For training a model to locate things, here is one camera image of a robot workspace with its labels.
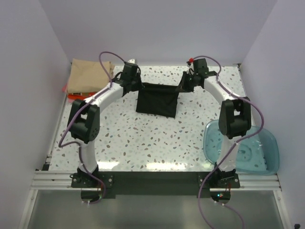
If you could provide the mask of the black t shirt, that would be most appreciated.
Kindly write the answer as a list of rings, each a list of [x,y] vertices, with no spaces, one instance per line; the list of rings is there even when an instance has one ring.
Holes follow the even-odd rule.
[[[178,95],[177,86],[143,83],[138,92],[136,112],[175,118]]]

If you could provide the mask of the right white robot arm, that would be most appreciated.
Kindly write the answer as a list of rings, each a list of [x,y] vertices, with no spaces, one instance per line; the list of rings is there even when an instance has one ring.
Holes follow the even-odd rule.
[[[232,182],[238,180],[238,141],[251,128],[251,108],[247,98],[236,95],[221,82],[220,72],[209,70],[207,59],[207,56],[190,58],[187,61],[188,70],[183,72],[176,90],[188,93],[200,86],[220,104],[218,128],[223,135],[221,153],[212,172],[201,181],[201,187],[229,187]]]

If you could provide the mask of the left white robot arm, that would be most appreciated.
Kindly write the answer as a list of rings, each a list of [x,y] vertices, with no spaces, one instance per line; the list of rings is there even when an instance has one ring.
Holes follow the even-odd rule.
[[[95,139],[100,132],[100,115],[116,100],[142,88],[139,66],[132,62],[125,62],[123,70],[110,81],[106,88],[85,100],[74,100],[66,129],[75,139],[72,143],[79,147],[80,163],[77,173],[71,176],[73,187],[83,185],[88,188],[106,189],[99,175],[94,147]]]

